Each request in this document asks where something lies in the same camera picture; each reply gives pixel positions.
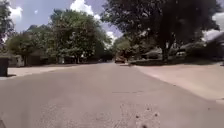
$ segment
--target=sidewalk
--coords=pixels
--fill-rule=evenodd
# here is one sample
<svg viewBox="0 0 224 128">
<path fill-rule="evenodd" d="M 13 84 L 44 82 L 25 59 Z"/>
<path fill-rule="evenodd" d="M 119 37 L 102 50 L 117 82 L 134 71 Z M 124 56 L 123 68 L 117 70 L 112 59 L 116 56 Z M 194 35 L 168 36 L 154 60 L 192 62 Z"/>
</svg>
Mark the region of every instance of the sidewalk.
<svg viewBox="0 0 224 128">
<path fill-rule="evenodd" d="M 9 77 L 0 77 L 0 80 L 11 79 L 15 77 L 40 74 L 45 72 L 51 72 L 55 70 L 76 68 L 77 66 L 43 66 L 43 67 L 25 67 L 25 68 L 8 68 Z"/>
<path fill-rule="evenodd" d="M 224 103 L 224 67 L 214 65 L 136 66 L 144 74 Z"/>
</svg>

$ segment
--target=parked car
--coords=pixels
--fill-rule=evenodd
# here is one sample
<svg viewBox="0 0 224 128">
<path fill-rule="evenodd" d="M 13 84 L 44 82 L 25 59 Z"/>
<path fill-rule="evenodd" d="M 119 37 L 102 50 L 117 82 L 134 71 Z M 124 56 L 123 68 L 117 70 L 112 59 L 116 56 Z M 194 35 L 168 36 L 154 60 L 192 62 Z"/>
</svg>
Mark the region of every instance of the parked car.
<svg viewBox="0 0 224 128">
<path fill-rule="evenodd" d="M 115 63 L 118 64 L 118 63 L 125 63 L 125 58 L 124 57 L 116 57 L 115 58 Z"/>
</svg>

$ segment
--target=blue sky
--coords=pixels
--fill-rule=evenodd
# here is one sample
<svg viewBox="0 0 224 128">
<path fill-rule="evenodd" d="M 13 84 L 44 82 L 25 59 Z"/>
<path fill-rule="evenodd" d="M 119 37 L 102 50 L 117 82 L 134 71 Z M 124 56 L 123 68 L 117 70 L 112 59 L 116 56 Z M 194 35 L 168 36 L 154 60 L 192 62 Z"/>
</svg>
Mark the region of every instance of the blue sky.
<svg viewBox="0 0 224 128">
<path fill-rule="evenodd" d="M 15 23 L 16 31 L 27 29 L 30 25 L 47 24 L 49 16 L 54 9 L 73 9 L 76 11 L 85 11 L 90 15 L 99 18 L 99 14 L 103 11 L 102 5 L 106 0 L 9 0 L 11 18 Z M 224 0 L 218 0 L 224 6 Z M 224 30 L 224 13 L 214 16 L 214 19 Z M 122 34 L 108 24 L 102 23 L 107 34 L 114 40 Z"/>
</svg>

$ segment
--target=asphalt road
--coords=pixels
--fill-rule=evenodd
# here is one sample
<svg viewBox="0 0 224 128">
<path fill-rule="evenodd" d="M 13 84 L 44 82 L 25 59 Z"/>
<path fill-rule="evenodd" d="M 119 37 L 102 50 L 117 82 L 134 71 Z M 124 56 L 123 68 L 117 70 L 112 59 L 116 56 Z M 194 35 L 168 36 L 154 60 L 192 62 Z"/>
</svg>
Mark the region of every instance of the asphalt road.
<svg viewBox="0 0 224 128">
<path fill-rule="evenodd" d="M 224 127 L 223 105 L 115 64 L 0 81 L 0 113 L 6 128 Z"/>
</svg>

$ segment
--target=cloud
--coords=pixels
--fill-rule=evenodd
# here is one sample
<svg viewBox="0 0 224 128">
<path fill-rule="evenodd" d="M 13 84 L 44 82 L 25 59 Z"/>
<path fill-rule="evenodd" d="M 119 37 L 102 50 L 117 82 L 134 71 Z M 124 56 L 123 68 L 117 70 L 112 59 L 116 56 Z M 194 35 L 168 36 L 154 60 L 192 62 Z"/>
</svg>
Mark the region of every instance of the cloud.
<svg viewBox="0 0 224 128">
<path fill-rule="evenodd" d="M 96 15 L 94 15 L 94 18 L 95 18 L 96 20 L 100 20 L 100 15 L 96 14 Z"/>
<path fill-rule="evenodd" d="M 22 11 L 21 7 L 12 8 L 9 6 L 9 11 L 11 12 L 10 18 L 13 22 L 20 22 L 22 20 Z"/>
<path fill-rule="evenodd" d="M 117 39 L 117 37 L 114 36 L 114 33 L 111 31 L 107 32 L 107 36 L 109 36 L 111 38 L 112 43 L 114 43 L 114 41 Z"/>
<path fill-rule="evenodd" d="M 92 10 L 92 6 L 91 5 L 87 5 L 85 0 L 75 0 L 71 6 L 70 6 L 71 10 L 75 10 L 78 12 L 86 12 L 89 15 L 94 15 L 93 10 Z"/>
<path fill-rule="evenodd" d="M 35 10 L 35 11 L 34 11 L 34 14 L 38 14 L 38 12 L 39 12 L 38 10 Z"/>
<path fill-rule="evenodd" d="M 221 30 L 224 30 L 224 12 L 222 13 L 216 13 L 213 16 L 213 20 L 216 21 L 216 23 L 220 26 Z"/>
</svg>

